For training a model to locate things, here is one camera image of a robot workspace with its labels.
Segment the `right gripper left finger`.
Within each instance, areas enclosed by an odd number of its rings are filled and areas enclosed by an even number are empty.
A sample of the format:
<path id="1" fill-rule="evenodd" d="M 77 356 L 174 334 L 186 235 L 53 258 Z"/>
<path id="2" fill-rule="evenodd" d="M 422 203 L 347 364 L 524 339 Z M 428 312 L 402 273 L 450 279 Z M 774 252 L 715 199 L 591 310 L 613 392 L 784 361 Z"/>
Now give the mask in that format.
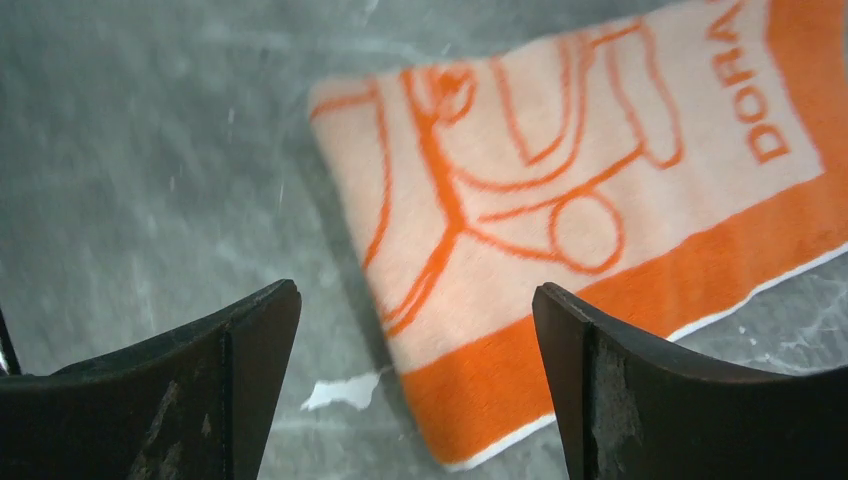
<path id="1" fill-rule="evenodd" d="M 5 479 L 254 479 L 301 295 L 277 281 L 236 303 L 49 375 L 1 336 Z"/>

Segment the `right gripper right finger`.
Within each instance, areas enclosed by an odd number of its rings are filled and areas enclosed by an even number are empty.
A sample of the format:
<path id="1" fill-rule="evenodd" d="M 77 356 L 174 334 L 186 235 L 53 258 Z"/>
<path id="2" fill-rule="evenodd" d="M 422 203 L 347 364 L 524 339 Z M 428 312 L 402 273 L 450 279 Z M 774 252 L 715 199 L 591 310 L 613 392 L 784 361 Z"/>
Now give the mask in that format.
<path id="1" fill-rule="evenodd" d="M 709 357 L 553 283 L 533 320 L 573 479 L 843 479 L 847 371 Z"/>

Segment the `orange white towel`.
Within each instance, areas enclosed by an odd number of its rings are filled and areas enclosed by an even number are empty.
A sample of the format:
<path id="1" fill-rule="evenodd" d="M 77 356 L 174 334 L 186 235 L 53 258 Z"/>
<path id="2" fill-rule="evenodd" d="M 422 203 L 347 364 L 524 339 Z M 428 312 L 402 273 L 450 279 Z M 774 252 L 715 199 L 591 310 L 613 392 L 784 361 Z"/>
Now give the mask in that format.
<path id="1" fill-rule="evenodd" d="M 539 285 L 675 340 L 846 252 L 845 13 L 688 1 L 312 88 L 439 464 L 474 468 L 553 421 Z"/>

